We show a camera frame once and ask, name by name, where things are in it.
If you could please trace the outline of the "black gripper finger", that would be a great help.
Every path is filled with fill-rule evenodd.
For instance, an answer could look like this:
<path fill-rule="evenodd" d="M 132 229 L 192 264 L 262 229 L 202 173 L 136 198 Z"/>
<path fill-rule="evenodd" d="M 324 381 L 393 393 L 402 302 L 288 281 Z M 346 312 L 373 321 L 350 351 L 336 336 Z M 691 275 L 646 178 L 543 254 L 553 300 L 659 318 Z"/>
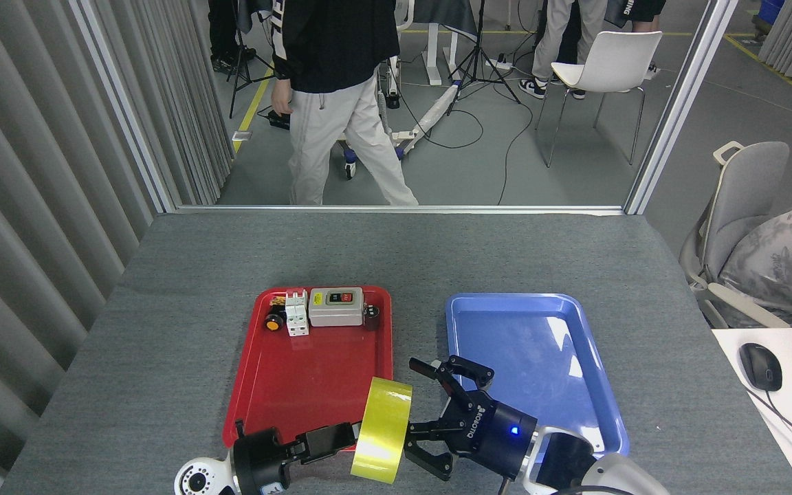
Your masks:
<path fill-rule="evenodd" d="M 296 435 L 289 445 L 289 460 L 314 463 L 337 452 L 354 447 L 358 442 L 360 423 L 339 423 Z"/>
<path fill-rule="evenodd" d="M 432 380 L 437 380 L 449 398 L 459 407 L 459 410 L 471 411 L 480 404 L 489 404 L 492 399 L 487 394 L 494 379 L 494 370 L 483 364 L 467 360 L 464 357 L 450 356 L 445 362 L 428 364 L 418 358 L 410 358 L 410 369 Z M 471 379 L 476 389 L 466 391 L 455 375 Z"/>
<path fill-rule="evenodd" d="M 444 441 L 444 435 L 455 432 L 455 423 L 438 419 L 422 423 L 409 423 L 404 439 L 405 457 L 443 481 L 452 477 L 453 457 L 450 453 L 431 454 L 423 449 L 421 441 Z"/>

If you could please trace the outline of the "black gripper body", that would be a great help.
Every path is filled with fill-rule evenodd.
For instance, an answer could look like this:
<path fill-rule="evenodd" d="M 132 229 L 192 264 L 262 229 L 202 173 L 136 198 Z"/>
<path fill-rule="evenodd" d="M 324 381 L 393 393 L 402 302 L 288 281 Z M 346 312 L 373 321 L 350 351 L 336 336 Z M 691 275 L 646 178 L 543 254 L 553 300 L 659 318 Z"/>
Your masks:
<path fill-rule="evenodd" d="M 494 400 L 486 392 L 468 395 L 471 410 L 461 407 L 455 398 L 446 402 L 442 419 L 454 424 L 462 421 L 464 426 L 444 433 L 443 441 L 453 454 L 514 481 L 530 448 L 537 417 Z"/>
<path fill-rule="evenodd" d="M 241 494 L 281 494 L 289 488 L 288 449 L 277 428 L 245 434 L 232 445 L 232 472 Z"/>

